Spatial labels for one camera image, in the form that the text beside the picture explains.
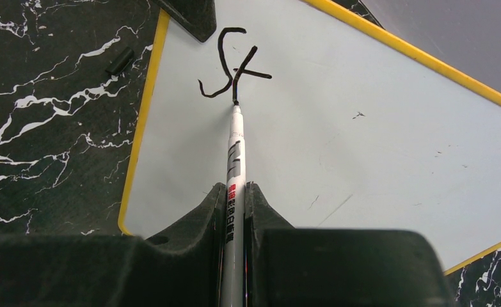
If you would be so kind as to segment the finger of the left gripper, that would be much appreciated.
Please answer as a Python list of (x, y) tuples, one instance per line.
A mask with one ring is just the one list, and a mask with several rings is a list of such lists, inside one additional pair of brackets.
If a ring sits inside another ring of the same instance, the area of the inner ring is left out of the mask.
[(216, 31), (215, 0), (156, 0), (154, 3), (201, 43)]

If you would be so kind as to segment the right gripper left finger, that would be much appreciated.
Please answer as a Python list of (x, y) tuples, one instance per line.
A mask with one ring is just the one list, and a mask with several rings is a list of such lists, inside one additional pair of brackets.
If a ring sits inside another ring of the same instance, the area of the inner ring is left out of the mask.
[(216, 306), (225, 196), (148, 239), (0, 236), (0, 306)]

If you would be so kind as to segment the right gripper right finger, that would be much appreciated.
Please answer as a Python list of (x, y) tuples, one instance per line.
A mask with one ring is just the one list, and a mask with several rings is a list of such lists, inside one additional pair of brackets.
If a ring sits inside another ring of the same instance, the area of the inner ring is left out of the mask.
[(246, 186), (248, 306), (453, 306), (438, 257), (407, 230), (295, 228)]

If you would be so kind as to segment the white black whiteboard marker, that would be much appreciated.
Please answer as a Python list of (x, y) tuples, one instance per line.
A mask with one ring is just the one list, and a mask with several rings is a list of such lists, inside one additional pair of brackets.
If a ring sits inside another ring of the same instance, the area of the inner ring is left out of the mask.
[(227, 207), (220, 306), (244, 306), (246, 154), (244, 118), (234, 103), (227, 153)]

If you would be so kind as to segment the black marker cap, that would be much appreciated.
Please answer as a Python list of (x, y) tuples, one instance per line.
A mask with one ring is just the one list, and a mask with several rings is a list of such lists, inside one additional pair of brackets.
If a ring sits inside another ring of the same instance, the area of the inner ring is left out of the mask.
[(110, 76), (119, 76), (134, 59), (134, 50), (126, 47), (104, 70)]

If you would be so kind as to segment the yellow framed whiteboard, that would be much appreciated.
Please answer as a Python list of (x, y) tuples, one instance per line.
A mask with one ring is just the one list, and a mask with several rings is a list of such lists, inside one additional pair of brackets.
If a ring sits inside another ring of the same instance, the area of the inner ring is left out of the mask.
[[(302, 228), (422, 234), (447, 272), (501, 248), (501, 93), (331, 1), (216, 1), (246, 178)], [(118, 226), (149, 237), (226, 179), (219, 34), (159, 17)]]

